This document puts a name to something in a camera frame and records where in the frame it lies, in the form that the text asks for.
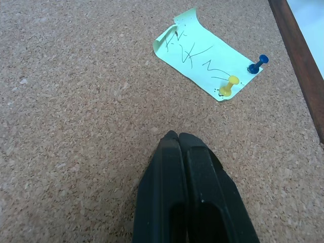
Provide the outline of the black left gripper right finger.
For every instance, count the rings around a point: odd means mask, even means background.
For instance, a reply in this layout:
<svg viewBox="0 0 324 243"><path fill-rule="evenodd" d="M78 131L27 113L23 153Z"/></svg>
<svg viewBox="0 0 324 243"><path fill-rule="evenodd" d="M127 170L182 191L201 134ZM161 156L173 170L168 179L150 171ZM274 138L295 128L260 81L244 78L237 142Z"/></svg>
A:
<svg viewBox="0 0 324 243"><path fill-rule="evenodd" d="M188 188L190 243L260 243L236 184L195 135L179 143Z"/></svg>

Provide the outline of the yellow pushpin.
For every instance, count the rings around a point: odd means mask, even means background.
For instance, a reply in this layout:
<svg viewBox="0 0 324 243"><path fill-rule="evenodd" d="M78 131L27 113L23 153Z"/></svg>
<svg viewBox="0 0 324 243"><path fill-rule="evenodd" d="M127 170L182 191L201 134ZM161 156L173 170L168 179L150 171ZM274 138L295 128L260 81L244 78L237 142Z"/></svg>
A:
<svg viewBox="0 0 324 243"><path fill-rule="evenodd" d="M232 87L234 85L238 85L239 84L239 79L234 76L234 75L231 75L229 78L228 78L228 83L226 86L223 86L219 89L219 93L222 95L222 96L225 96L225 97L229 97L231 96L232 94Z"/></svg>

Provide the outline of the blue pushpin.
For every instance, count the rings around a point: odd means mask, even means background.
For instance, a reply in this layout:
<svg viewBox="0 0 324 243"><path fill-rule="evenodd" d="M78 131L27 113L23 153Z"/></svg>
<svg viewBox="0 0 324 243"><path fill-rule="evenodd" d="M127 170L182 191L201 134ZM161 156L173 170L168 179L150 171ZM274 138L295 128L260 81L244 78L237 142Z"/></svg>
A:
<svg viewBox="0 0 324 243"><path fill-rule="evenodd" d="M251 74L257 74L262 64L268 63L269 59L266 55L262 54L259 56L259 61L253 64L250 64L247 68L248 72Z"/></svg>

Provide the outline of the green paper note with scribbles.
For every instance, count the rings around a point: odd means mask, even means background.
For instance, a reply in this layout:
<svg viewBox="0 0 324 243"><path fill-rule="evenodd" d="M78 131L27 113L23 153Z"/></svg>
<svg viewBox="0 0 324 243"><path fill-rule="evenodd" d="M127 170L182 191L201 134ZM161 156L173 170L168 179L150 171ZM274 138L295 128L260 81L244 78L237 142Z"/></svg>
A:
<svg viewBox="0 0 324 243"><path fill-rule="evenodd" d="M153 42L154 53L217 101L233 98L262 71L260 67L257 74L249 73L247 68L254 62L205 29L195 8L178 15L174 22ZM239 84L232 87L231 96L222 96L219 89L231 75Z"/></svg>

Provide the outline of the cork board with wooden frame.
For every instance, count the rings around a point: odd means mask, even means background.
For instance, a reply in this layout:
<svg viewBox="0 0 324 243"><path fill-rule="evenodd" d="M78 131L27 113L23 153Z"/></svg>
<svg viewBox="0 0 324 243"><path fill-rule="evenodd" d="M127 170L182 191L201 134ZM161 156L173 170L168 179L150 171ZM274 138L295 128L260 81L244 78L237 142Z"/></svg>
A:
<svg viewBox="0 0 324 243"><path fill-rule="evenodd" d="M161 61L175 16L269 63L218 102ZM201 138L261 242L324 243L324 148L268 0L0 0L0 243L126 243L169 131Z"/></svg>

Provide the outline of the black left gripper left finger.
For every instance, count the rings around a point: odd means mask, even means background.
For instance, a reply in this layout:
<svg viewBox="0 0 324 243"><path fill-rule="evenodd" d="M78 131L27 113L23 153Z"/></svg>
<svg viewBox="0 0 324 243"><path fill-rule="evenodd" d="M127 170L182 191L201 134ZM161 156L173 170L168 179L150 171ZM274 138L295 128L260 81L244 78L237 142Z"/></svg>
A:
<svg viewBox="0 0 324 243"><path fill-rule="evenodd" d="M132 243L186 243L187 188L176 132L160 140L137 192Z"/></svg>

